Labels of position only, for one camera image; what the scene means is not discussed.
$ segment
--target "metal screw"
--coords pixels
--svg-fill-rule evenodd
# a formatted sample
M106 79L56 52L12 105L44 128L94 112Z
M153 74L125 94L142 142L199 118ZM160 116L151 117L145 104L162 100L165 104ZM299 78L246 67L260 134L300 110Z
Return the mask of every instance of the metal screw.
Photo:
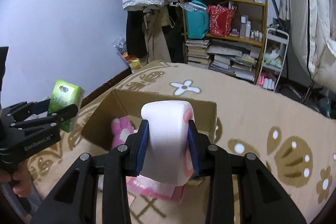
M255 160L255 159L256 159L256 155L253 154L253 153L247 153L247 154L246 154L246 157L247 157L249 160Z
M215 151L218 150L218 146L215 145L215 144L211 144L211 145L208 146L208 149L212 152L215 152Z
M81 160L88 160L90 155L88 153L83 153L79 156Z
M126 151L127 149L128 149L127 145L121 144L121 145L118 146L118 150L119 150L120 152L124 152L124 151Z

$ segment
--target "green box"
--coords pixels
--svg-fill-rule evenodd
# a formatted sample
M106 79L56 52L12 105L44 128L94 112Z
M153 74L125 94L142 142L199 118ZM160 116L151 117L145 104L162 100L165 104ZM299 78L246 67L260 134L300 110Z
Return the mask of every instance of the green box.
M48 114L56 112L68 105L75 104L78 111L81 107L84 96L84 90L77 85L70 84L61 79L57 79L52 92L48 107ZM61 123L60 129L66 132L74 132L78 114L70 120Z

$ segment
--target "teal object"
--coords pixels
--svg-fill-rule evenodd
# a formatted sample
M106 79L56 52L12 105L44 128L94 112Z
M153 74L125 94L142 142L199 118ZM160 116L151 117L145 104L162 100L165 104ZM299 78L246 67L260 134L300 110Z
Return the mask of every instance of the teal object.
M189 39L203 39L209 32L209 15L208 7L199 0L192 0L192 3L204 6L207 9L205 11L188 11L186 10L186 26Z

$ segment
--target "red bag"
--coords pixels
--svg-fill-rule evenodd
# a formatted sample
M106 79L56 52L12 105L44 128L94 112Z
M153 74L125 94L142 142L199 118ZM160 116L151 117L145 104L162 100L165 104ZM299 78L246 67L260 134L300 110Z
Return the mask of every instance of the red bag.
M229 9L219 5L209 5L210 34L226 37L231 32L231 23L236 13L236 7Z

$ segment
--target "beige pants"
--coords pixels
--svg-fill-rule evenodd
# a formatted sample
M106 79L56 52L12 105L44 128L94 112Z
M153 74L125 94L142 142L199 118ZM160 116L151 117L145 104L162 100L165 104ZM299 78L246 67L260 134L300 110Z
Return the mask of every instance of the beige pants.
M147 56L140 59L144 66L154 60L163 60L171 62L167 43L161 28L161 20L159 12L154 11L154 14L147 13L144 17L146 23L142 25L142 31L145 36Z

